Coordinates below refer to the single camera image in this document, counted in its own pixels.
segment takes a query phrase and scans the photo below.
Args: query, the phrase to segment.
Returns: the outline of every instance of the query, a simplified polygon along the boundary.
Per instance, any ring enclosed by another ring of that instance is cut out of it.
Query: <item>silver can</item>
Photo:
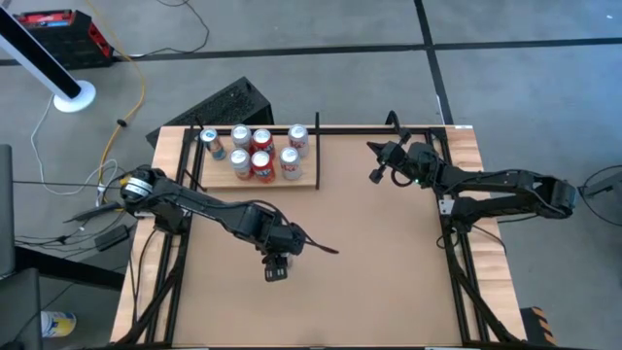
[[[283,177],[288,180],[297,180],[302,175],[300,155],[294,147],[286,147],[281,151],[281,170]]]
[[[218,131],[213,128],[206,128],[199,134],[201,143],[212,154],[215,160],[222,160],[226,157],[226,150],[218,136]]]
[[[231,130],[231,141],[235,148],[241,148],[246,152],[251,151],[251,129],[244,124],[238,124]]]
[[[229,155],[229,162],[235,172],[235,176],[240,180],[249,180],[253,177],[253,170],[251,169],[251,156],[246,150],[235,149]]]
[[[288,132],[290,146],[298,150],[298,154],[304,158],[309,154],[309,132],[302,124],[294,124]]]

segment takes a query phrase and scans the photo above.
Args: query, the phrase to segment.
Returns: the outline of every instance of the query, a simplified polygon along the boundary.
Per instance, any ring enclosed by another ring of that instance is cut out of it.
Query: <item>wooden tabletop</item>
[[[167,126],[163,127],[160,131],[152,166],[161,168],[169,176],[177,172],[184,129],[185,128],[182,126]],[[482,161],[472,127],[446,126],[446,130],[453,164],[467,171],[482,170]],[[192,164],[191,155],[193,155],[193,152],[190,152],[189,166]],[[462,195],[469,195],[475,198],[485,198],[489,196],[487,193],[482,192],[463,192]],[[479,221],[477,225],[487,229],[496,236],[500,236],[499,227],[494,219],[483,219]],[[132,248],[134,271],[138,268],[140,255],[147,238],[153,231],[153,226],[153,219],[145,219],[138,224]],[[511,333],[519,338],[525,338],[525,331],[502,246],[499,242],[492,240],[487,235],[479,232],[476,228],[474,228],[469,235],[469,240],[481,296],[486,300],[497,317],[499,317]],[[147,246],[141,271],[140,293],[137,298],[137,308],[139,313],[142,312],[142,310],[148,305],[154,294],[158,263],[163,241],[163,234],[156,233],[151,239],[150,244]],[[169,260],[170,265],[172,265],[175,260],[177,253],[177,249],[175,247],[178,244],[179,241],[174,240],[174,248],[171,251],[171,258]],[[467,310],[470,336],[471,338],[476,339],[477,326],[472,310],[472,304],[466,294],[464,294],[464,300]],[[156,340],[163,338],[168,303],[169,297],[167,297],[167,299],[162,303],[160,308],[162,312],[159,313],[155,336]],[[130,329],[132,308],[133,298],[131,281],[129,278],[126,278],[121,292],[119,309],[113,327],[111,341],[116,341],[117,339],[123,337]]]

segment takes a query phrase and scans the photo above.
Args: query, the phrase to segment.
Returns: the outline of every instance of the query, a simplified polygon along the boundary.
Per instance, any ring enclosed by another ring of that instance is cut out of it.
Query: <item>yellow cable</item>
[[[125,50],[123,49],[123,47],[121,45],[121,42],[117,38],[117,35],[115,35],[115,32],[110,29],[110,27],[108,26],[108,23],[106,22],[104,17],[102,17],[99,14],[99,11],[97,11],[95,6],[93,6],[93,4],[91,4],[89,0],[85,0],[85,1],[86,1],[86,4],[92,9],[92,11],[95,14],[95,16],[97,17],[97,19],[99,19],[99,21],[101,22],[102,26],[106,30],[106,32],[108,32],[108,34],[113,38],[113,40],[115,42],[115,50],[117,50],[117,52],[119,52],[123,58],[125,58],[127,61],[131,62],[134,65],[134,68],[136,68],[136,72],[138,73],[138,76],[140,77],[140,84],[141,84],[140,99],[138,100],[136,105],[134,105],[134,108],[132,108],[125,115],[125,117],[123,117],[123,120],[125,122],[128,122],[129,119],[138,111],[138,109],[143,105],[143,102],[145,101],[145,90],[147,89],[146,85],[145,85],[145,76],[143,76],[143,72],[140,71],[140,68],[138,67],[138,64],[136,64],[136,62],[134,62],[133,59],[131,59],[127,54],[125,54]],[[108,153],[110,152],[110,149],[111,149],[113,143],[115,142],[115,139],[117,138],[117,134],[119,134],[120,130],[121,130],[121,126],[117,125],[117,127],[115,128],[115,131],[113,132],[112,136],[110,136],[110,139],[108,140],[108,144],[106,145],[106,148],[104,149],[104,153],[101,155],[101,160],[99,160],[99,164],[100,165],[103,165],[104,162],[106,161],[106,158],[108,157]],[[100,166],[100,168],[99,168],[99,178],[98,178],[98,182],[99,183],[101,183],[102,177],[103,177],[103,166]]]

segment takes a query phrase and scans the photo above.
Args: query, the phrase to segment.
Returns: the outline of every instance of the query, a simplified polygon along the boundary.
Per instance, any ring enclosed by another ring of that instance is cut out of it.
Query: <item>gray concrete floor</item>
[[[94,1],[129,53],[165,46],[192,49],[203,29],[186,7],[153,0]],[[599,1],[426,0],[437,43],[622,36],[622,5]],[[214,0],[192,4],[211,34],[204,51],[423,42],[409,0]],[[82,0],[14,0],[13,13],[72,8]],[[0,58],[6,58],[1,52]],[[487,169],[521,167],[580,185],[596,170],[622,163],[620,46],[439,52],[455,123],[473,124]],[[147,100],[119,137],[110,158],[129,169],[151,161],[144,135],[201,99],[246,76],[272,102],[277,123],[381,123],[394,109],[405,123],[438,124],[440,115],[424,52],[344,53],[139,63]],[[97,166],[115,127],[139,95],[130,64],[74,71],[97,87],[87,110],[53,108],[39,136],[49,181],[81,182]],[[14,147],[15,177],[38,180],[29,135],[50,93],[21,67],[0,67],[0,142]],[[94,193],[59,197],[16,186],[17,235],[72,232],[65,219],[92,205]],[[615,220],[620,206],[604,195],[595,205]],[[111,218],[91,223],[96,231]],[[560,345],[616,349],[622,342],[622,231],[583,203],[565,221],[535,219],[501,228],[519,304],[538,305]],[[92,241],[81,248],[92,247]],[[103,254],[72,259],[106,268],[127,261],[126,242]],[[48,253],[65,256],[66,253]],[[42,300],[63,288],[42,282]],[[74,311],[75,333],[46,341],[49,349],[108,340],[119,294],[73,287],[51,309]]]

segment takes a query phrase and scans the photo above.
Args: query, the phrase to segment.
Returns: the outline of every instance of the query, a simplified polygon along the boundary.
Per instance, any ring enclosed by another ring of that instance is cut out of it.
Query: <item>wooden shelf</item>
[[[201,185],[208,189],[249,189],[249,188],[283,188],[283,187],[314,187],[317,182],[317,149],[314,135],[309,135],[309,154],[300,161],[302,175],[297,180],[287,180],[283,177],[279,154],[283,148],[290,146],[287,135],[272,135],[276,147],[274,171],[276,178],[269,184],[264,184],[253,177],[243,181],[238,179],[229,163],[229,155],[234,150],[230,136],[221,136],[221,142],[226,149],[223,160],[214,160],[212,155],[205,151]]]

